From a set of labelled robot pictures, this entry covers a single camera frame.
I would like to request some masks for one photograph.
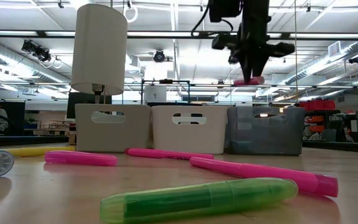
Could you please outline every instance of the desk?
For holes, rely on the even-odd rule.
[[[17,158],[0,177],[0,224],[97,224],[99,202],[111,194],[234,179],[187,161],[116,155],[117,167],[45,165],[43,157]],[[339,196],[299,195],[264,210],[170,223],[358,223],[358,152],[304,148],[300,157],[216,158],[332,174],[339,180]]]

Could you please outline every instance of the white plastic bin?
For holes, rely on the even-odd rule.
[[[221,154],[226,115],[222,106],[154,106],[154,148]]]
[[[110,115],[100,111],[124,115]],[[145,105],[76,104],[76,150],[124,152],[128,147],[146,148],[150,113],[151,108]]]

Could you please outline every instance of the pink highlighter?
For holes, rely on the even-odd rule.
[[[45,153],[45,162],[56,164],[115,166],[117,164],[117,158],[111,155],[88,152],[50,151]]]
[[[217,161],[192,157],[190,164],[224,174],[236,175],[243,178],[276,177],[290,179],[298,184],[300,191],[312,194],[338,196],[338,181],[334,177],[326,177],[321,174],[313,174],[277,167],[261,166],[254,164],[240,164],[235,162]]]
[[[157,159],[182,159],[189,160],[192,157],[200,157],[205,159],[214,159],[213,155],[189,153],[189,152],[172,152],[158,149],[141,149],[141,148],[128,148],[125,149],[125,154],[130,156],[149,157]]]

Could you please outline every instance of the yellow highlighter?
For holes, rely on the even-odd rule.
[[[18,149],[2,149],[3,151],[10,152],[13,156],[44,156],[49,151],[74,151],[73,146],[65,147],[24,147]]]

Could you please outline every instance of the gray plastic bin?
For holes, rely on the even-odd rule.
[[[227,111],[230,154],[297,156],[302,152],[305,109],[235,107]]]

